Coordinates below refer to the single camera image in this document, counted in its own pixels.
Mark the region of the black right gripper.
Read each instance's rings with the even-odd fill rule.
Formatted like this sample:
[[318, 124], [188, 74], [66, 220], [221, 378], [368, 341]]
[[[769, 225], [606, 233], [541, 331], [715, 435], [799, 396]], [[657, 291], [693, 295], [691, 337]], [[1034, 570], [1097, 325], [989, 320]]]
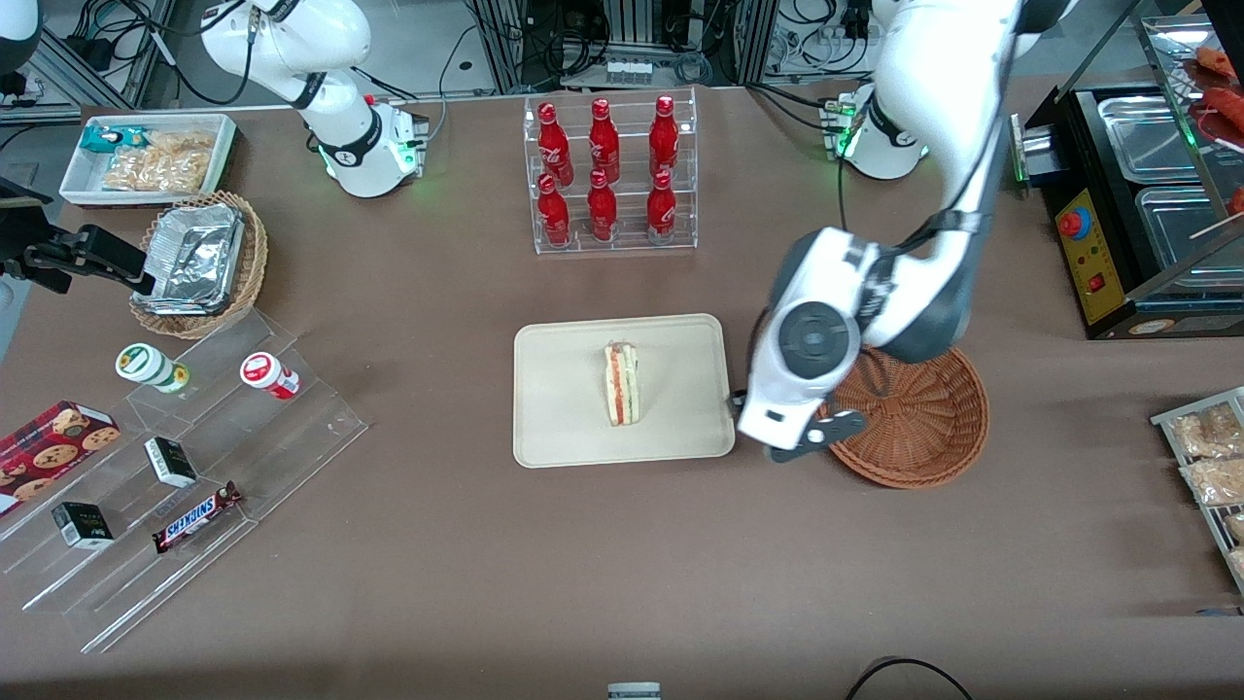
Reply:
[[67, 293], [72, 279], [93, 274], [149, 296], [156, 279], [144, 270], [146, 252], [100, 226], [63, 229], [51, 225], [40, 205], [4, 208], [1, 213], [2, 274]]

